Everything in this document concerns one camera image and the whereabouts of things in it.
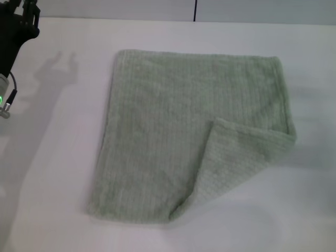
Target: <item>towel fold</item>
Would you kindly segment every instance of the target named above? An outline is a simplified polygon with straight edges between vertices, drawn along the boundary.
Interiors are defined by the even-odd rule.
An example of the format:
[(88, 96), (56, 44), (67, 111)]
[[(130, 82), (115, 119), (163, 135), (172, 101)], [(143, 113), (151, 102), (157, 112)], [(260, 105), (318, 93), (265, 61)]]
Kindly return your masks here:
[(277, 161), (295, 139), (278, 58), (121, 51), (89, 212), (169, 222)]

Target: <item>green towel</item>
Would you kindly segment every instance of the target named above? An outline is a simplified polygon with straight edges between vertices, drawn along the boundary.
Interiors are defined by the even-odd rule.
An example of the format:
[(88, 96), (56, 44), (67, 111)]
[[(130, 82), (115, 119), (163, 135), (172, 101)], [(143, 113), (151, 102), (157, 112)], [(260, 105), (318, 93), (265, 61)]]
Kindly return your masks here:
[(89, 212), (172, 221), (260, 172), (295, 139), (278, 58), (121, 51)]

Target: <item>metal connector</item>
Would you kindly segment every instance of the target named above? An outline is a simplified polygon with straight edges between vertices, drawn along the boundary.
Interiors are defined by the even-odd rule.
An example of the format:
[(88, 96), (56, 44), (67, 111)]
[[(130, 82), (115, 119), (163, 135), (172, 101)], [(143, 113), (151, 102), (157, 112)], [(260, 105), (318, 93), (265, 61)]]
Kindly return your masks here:
[(8, 119), (11, 115), (9, 112), (11, 105), (6, 103), (3, 108), (0, 108), (0, 117)]

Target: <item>gray wall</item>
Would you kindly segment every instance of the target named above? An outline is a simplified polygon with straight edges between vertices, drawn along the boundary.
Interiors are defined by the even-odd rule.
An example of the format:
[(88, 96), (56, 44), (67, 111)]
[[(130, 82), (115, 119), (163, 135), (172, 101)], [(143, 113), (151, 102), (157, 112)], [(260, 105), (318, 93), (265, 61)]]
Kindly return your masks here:
[(195, 0), (39, 0), (42, 16), (192, 21)]
[(197, 21), (336, 25), (336, 0), (198, 0)]
[[(41, 15), (47, 17), (171, 21), (192, 21), (194, 4), (195, 0), (38, 1)], [(196, 21), (336, 25), (336, 0), (198, 0)]]

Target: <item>white surface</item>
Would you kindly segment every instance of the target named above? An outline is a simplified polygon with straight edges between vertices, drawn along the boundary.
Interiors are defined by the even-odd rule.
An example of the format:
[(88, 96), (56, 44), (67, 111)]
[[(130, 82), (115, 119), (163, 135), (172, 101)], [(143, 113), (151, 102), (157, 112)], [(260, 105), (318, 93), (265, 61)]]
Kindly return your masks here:
[[(336, 27), (43, 18), (40, 29), (0, 120), (0, 251), (335, 252)], [(89, 217), (113, 58), (126, 48), (279, 56), (296, 148), (171, 225)]]
[(335, 0), (199, 0), (197, 21), (336, 25)]
[(37, 5), (44, 17), (192, 21), (195, 0), (39, 0)]

